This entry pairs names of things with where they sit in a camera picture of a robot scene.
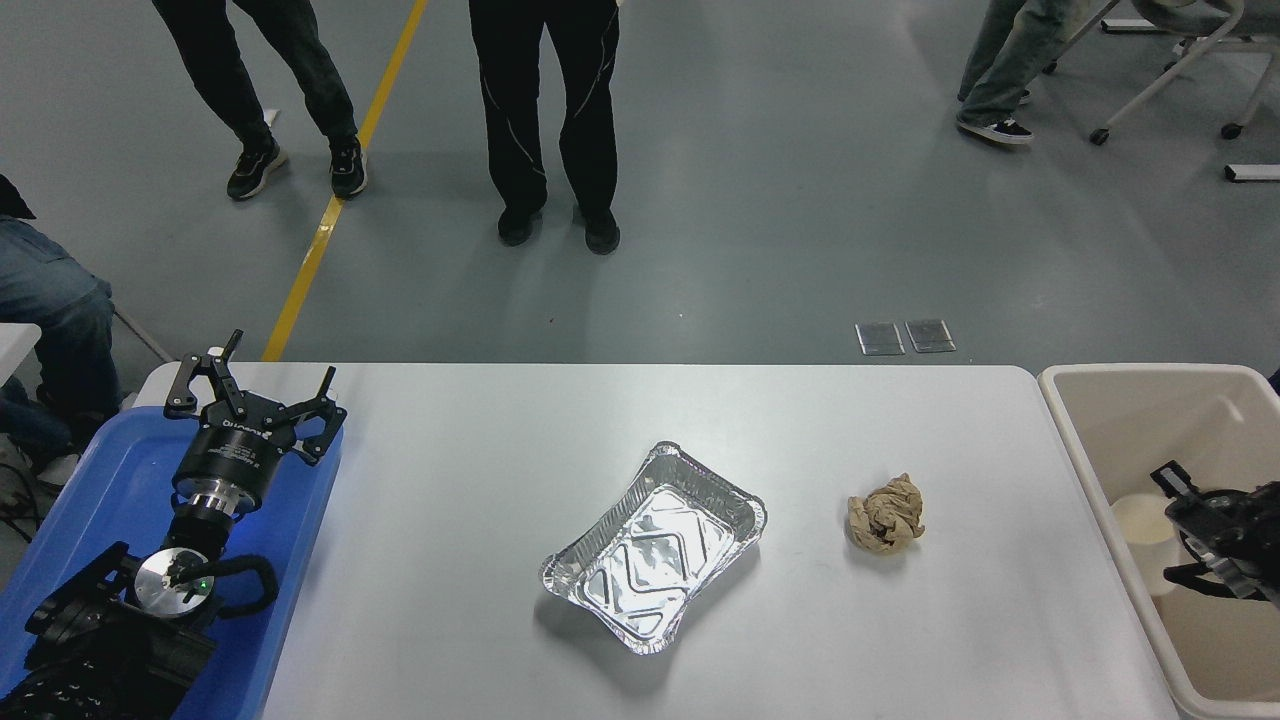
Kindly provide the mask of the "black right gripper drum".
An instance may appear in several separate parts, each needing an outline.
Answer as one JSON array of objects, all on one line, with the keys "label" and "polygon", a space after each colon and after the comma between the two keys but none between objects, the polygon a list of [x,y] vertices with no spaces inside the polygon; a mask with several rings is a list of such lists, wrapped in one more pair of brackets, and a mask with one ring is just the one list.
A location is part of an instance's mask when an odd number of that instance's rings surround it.
[{"label": "black right gripper drum", "polygon": [[1204,515],[1185,519],[1185,547],[1210,568],[1204,579],[1238,594],[1257,591],[1260,602],[1277,602],[1277,483],[1247,493],[1203,493]]}]

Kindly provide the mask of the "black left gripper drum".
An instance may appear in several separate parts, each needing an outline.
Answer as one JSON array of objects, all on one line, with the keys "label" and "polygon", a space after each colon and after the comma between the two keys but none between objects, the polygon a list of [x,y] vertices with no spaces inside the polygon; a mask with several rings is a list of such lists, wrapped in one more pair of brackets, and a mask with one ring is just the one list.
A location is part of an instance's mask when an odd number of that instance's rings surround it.
[{"label": "black left gripper drum", "polygon": [[200,428],[173,478],[175,492],[188,498],[230,484],[241,503],[261,503],[287,450],[296,442],[285,424],[285,406],[271,398],[247,397],[246,414],[237,416],[225,401],[206,405]]}]

